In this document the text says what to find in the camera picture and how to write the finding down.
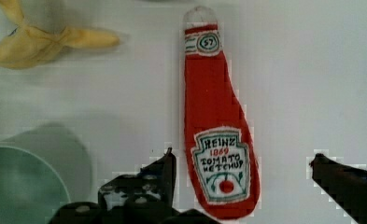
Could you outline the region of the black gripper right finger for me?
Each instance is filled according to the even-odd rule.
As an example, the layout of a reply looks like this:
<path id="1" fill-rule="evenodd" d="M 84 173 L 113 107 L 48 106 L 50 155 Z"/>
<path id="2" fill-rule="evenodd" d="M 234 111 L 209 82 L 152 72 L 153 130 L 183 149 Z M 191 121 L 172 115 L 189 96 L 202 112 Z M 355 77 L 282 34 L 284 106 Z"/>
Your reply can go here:
<path id="1" fill-rule="evenodd" d="M 311 178 L 358 224 L 367 224 L 367 170 L 318 153 L 309 162 Z"/>

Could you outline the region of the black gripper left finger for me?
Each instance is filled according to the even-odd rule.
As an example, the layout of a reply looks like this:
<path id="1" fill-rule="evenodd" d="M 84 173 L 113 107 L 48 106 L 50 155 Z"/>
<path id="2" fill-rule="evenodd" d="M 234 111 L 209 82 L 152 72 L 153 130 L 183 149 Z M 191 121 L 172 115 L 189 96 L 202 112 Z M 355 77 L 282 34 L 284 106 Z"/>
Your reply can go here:
<path id="1" fill-rule="evenodd" d="M 98 190 L 98 201 L 69 203 L 49 224 L 219 224 L 190 209 L 173 207 L 176 157 L 171 149 L 135 175 L 120 175 Z"/>

